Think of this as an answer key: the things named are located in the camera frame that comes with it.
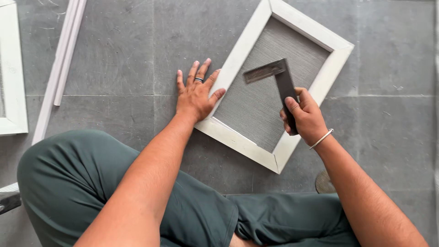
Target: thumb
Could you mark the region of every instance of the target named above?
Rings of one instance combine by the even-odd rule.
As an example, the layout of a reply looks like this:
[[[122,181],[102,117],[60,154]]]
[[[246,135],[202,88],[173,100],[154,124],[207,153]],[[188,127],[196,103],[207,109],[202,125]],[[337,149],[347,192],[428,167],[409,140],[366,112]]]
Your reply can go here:
[[[209,102],[214,105],[225,93],[226,90],[224,88],[216,90],[212,96],[210,96]]]
[[[297,117],[298,114],[303,112],[302,108],[300,108],[299,104],[292,97],[285,98],[285,105],[294,117]]]

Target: leg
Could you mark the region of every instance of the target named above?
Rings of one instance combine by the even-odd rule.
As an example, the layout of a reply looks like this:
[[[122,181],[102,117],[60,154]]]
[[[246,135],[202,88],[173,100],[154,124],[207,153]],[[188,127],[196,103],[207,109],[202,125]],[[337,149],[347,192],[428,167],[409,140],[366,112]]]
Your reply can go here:
[[[138,154],[93,130],[59,134],[26,151],[18,166],[18,184],[43,246],[74,245]],[[236,221],[232,202],[180,172],[160,227],[162,244],[197,247],[213,239],[211,246],[228,246]],[[210,227],[211,222],[217,227]]]
[[[359,246],[336,194],[227,198],[239,210],[235,233],[258,245]]]

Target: white window frame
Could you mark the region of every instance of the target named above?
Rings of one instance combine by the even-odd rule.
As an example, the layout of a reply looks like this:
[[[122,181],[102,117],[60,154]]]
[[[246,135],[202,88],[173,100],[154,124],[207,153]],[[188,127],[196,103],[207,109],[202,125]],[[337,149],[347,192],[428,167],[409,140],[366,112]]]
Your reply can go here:
[[[219,88],[229,88],[270,17],[281,21],[331,53],[309,89],[309,93],[320,106],[354,45],[282,0],[261,0],[225,61],[209,95]],[[299,143],[300,136],[289,136],[284,132],[274,151],[270,153],[213,117],[219,104],[220,101],[195,128],[280,174]]]
[[[0,61],[6,116],[0,118],[0,135],[28,133],[17,4],[13,0],[0,0]]]

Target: silver bangle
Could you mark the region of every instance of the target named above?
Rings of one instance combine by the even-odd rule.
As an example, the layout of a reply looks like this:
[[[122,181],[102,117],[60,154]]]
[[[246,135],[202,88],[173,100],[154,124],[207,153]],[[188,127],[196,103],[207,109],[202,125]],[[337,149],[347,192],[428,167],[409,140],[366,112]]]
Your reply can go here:
[[[316,142],[316,144],[312,145],[309,149],[313,149],[315,146],[317,146],[317,144],[319,144],[321,141],[323,141],[323,139],[325,139],[327,136],[329,136],[329,134],[331,134],[334,131],[334,129],[329,129],[328,133],[326,133],[326,135],[324,135],[320,140],[318,140]]]

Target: right hand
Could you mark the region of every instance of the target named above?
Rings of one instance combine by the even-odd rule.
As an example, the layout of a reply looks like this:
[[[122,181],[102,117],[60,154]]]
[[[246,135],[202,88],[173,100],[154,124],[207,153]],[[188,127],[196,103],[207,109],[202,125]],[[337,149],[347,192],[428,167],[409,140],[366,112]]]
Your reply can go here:
[[[309,146],[312,146],[326,135],[328,129],[326,128],[325,120],[323,119],[319,106],[309,94],[308,90],[302,87],[296,87],[295,91],[299,96],[300,103],[298,104],[293,98],[287,97],[285,104],[296,120],[299,135]],[[287,115],[284,111],[285,109],[281,110],[281,119],[284,121],[285,131],[291,135],[291,128],[288,125]]]

